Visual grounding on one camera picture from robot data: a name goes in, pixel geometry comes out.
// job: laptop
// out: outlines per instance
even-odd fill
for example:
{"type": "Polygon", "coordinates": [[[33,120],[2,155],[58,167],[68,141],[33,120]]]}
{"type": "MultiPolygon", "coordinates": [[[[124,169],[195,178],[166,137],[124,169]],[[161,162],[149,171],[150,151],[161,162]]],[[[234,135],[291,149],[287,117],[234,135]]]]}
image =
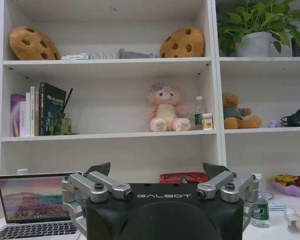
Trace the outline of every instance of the laptop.
{"type": "Polygon", "coordinates": [[[62,205],[62,179],[72,173],[0,176],[6,221],[0,240],[78,239],[80,232],[62,205]]]}

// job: plush toy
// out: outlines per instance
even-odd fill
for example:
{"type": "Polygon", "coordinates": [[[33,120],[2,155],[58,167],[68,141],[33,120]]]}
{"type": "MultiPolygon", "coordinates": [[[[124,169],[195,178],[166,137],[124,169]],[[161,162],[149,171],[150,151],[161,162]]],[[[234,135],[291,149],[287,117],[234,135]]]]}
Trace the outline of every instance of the plush toy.
{"type": "Polygon", "coordinates": [[[258,116],[250,116],[248,119],[243,119],[251,114],[250,108],[237,108],[239,98],[233,93],[222,94],[223,103],[223,119],[225,129],[257,129],[260,128],[262,121],[258,116]]]}
{"type": "Polygon", "coordinates": [[[161,58],[194,58],[202,57],[205,51],[205,40],[200,29],[189,26],[171,34],[160,48],[161,58]]]}
{"type": "Polygon", "coordinates": [[[14,28],[10,33],[9,44],[20,60],[60,59],[60,54],[49,37],[33,27],[14,28]]]}
{"type": "Polygon", "coordinates": [[[145,115],[152,119],[150,128],[153,132],[187,131],[190,121],[185,117],[189,109],[180,105],[182,95],[178,88],[154,84],[147,94],[152,107],[145,110],[145,115]]]}

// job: laptop keyboard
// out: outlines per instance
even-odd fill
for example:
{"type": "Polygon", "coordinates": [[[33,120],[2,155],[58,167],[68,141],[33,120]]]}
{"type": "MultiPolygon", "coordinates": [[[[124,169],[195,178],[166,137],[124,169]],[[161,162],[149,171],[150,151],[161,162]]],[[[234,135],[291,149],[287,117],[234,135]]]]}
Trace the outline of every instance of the laptop keyboard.
{"type": "Polygon", "coordinates": [[[0,240],[37,238],[53,235],[75,234],[77,228],[72,222],[54,222],[32,225],[7,226],[0,231],[0,240]]]}

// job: dark green book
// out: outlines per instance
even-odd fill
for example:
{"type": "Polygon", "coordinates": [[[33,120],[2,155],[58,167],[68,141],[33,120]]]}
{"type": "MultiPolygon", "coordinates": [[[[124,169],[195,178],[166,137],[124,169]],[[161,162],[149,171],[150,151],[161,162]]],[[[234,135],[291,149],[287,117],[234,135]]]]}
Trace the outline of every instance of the dark green book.
{"type": "Polygon", "coordinates": [[[64,109],[66,91],[46,82],[40,83],[40,136],[51,135],[51,120],[64,109]]]}

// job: red basket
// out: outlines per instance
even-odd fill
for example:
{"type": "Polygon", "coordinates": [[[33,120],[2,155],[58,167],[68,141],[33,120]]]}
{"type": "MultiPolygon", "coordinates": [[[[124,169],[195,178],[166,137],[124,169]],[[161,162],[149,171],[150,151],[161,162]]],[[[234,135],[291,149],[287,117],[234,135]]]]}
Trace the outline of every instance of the red basket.
{"type": "Polygon", "coordinates": [[[204,183],[209,181],[207,175],[203,172],[177,172],[160,175],[161,184],[182,184],[182,179],[186,179],[188,183],[204,183]]]}

